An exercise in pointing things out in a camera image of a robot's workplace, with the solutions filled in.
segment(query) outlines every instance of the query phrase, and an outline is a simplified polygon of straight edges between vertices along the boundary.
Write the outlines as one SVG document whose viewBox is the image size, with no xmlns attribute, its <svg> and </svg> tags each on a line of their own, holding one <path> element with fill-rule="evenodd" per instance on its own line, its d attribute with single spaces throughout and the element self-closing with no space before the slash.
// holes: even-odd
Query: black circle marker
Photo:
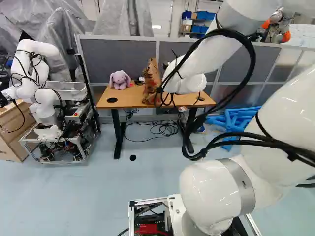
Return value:
<svg viewBox="0 0 315 236">
<path fill-rule="evenodd" d="M 115 98 L 115 97 L 111 97 L 111 98 L 107 99 L 107 102 L 109 102 L 109 103 L 114 103 L 114 102 L 117 102 L 117 101 L 118 101 L 118 99 Z"/>
<path fill-rule="evenodd" d="M 130 161 L 135 161 L 137 159 L 137 156 L 136 155 L 131 155 L 130 156 Z"/>
</svg>

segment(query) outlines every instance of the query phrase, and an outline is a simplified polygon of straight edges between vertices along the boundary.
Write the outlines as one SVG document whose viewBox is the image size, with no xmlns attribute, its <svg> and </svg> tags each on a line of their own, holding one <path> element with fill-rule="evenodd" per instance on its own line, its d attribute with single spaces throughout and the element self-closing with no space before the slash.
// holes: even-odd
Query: cardboard box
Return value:
<svg viewBox="0 0 315 236">
<path fill-rule="evenodd" d="M 193 12 L 193 13 L 191 14 L 191 18 L 192 18 L 193 20 L 197 19 L 197 13 L 196 13 L 196 12 Z"/>
<path fill-rule="evenodd" d="M 181 33 L 190 33 L 191 25 L 181 25 Z"/>
</svg>

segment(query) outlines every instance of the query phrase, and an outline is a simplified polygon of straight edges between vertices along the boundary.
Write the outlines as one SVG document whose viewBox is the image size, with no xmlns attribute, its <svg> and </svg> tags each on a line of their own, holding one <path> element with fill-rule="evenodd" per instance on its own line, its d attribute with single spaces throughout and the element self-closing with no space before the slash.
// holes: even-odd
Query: brown plush toy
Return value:
<svg viewBox="0 0 315 236">
<path fill-rule="evenodd" d="M 155 58 L 150 58 L 148 66 L 143 70 L 145 89 L 143 91 L 144 98 L 142 103 L 153 105 L 157 88 L 161 85 L 162 79 L 158 71 L 158 64 Z M 161 94 L 156 97 L 156 106 L 162 104 Z"/>
</svg>

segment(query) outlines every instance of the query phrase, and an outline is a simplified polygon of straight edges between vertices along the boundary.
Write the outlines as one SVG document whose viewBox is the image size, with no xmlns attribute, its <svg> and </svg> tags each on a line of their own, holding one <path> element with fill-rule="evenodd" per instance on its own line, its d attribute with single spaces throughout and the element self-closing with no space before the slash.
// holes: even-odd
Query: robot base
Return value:
<svg viewBox="0 0 315 236">
<path fill-rule="evenodd" d="M 180 194 L 169 195 L 168 197 L 164 197 L 164 198 L 153 198 L 153 199 L 129 201 L 129 210 L 128 210 L 129 236 L 134 236 L 135 233 L 137 233 L 135 232 L 135 225 L 137 221 L 136 218 L 141 215 L 148 216 L 145 213 L 159 206 L 165 207 L 164 230 L 167 232 L 167 235 L 207 236 L 195 226 L 194 222 L 186 213 L 186 208 L 183 204 L 183 200 Z M 259 231 L 251 215 L 250 214 L 245 215 L 245 219 L 247 220 L 253 232 L 253 235 L 262 236 L 261 232 Z"/>
</svg>

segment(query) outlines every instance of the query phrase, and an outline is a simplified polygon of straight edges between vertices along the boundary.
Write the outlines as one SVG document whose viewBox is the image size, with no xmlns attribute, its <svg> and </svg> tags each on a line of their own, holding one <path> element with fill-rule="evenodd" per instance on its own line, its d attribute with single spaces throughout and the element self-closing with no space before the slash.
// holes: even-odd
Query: gray tarp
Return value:
<svg viewBox="0 0 315 236">
<path fill-rule="evenodd" d="M 153 37 L 146 0 L 105 0 L 93 34 Z"/>
<path fill-rule="evenodd" d="M 53 12 L 62 7 L 86 26 L 88 19 L 75 0 L 3 0 L 0 12 L 17 28 L 36 38 L 39 30 L 46 24 Z"/>
<path fill-rule="evenodd" d="M 2 51 L 14 52 L 18 45 L 22 30 L 17 28 L 0 13 L 0 48 Z"/>
<path fill-rule="evenodd" d="M 78 67 L 75 56 L 67 52 L 69 49 L 77 52 L 74 40 L 76 33 L 85 34 L 85 28 L 68 10 L 60 7 L 47 19 L 35 38 L 36 41 L 53 44 L 59 49 L 61 57 L 47 59 L 54 81 L 71 81 L 69 70 Z"/>
<path fill-rule="evenodd" d="M 49 58 L 51 79 L 71 81 L 69 69 L 78 63 L 67 53 L 75 49 L 74 34 L 92 31 L 91 21 L 74 0 L 3 0 L 0 2 L 0 47 L 13 54 L 22 30 L 33 39 L 58 47 L 60 56 Z"/>
</svg>

